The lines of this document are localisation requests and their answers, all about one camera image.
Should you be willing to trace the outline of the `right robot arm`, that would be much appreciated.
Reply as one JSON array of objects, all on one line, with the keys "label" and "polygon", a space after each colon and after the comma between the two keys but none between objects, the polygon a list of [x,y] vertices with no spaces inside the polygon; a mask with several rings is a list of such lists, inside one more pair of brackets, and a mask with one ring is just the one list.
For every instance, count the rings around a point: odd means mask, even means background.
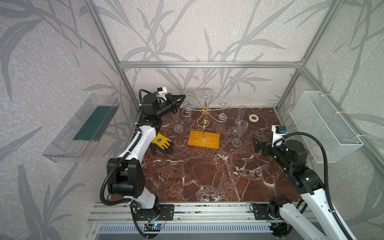
[{"label": "right robot arm", "polygon": [[274,133],[275,139],[269,143],[253,137],[254,150],[264,157],[272,157],[284,170],[286,179],[301,196],[305,207],[309,207],[320,223],[322,229],[315,227],[285,195],[278,195],[270,199],[267,212],[271,218],[283,220],[285,229],[279,225],[272,226],[274,236],[283,239],[291,229],[304,240],[354,240],[352,233],[338,210],[332,203],[329,191],[328,158],[323,145],[310,134],[301,136],[311,138],[318,144],[324,159],[324,177],[307,166],[308,151],[297,140],[292,140],[291,134],[284,130]]}]

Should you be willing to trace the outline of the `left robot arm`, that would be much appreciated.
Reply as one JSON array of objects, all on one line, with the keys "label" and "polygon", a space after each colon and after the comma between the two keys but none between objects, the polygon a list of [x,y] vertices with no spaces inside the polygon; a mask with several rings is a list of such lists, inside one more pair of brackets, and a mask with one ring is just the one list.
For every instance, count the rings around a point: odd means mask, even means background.
[{"label": "left robot arm", "polygon": [[128,203],[137,210],[159,212],[159,200],[145,187],[142,161],[151,143],[158,137],[162,117],[176,114],[185,95],[172,95],[165,88],[154,93],[139,90],[140,115],[135,124],[137,133],[117,158],[107,163],[107,176],[102,183],[100,200],[106,206]]}]

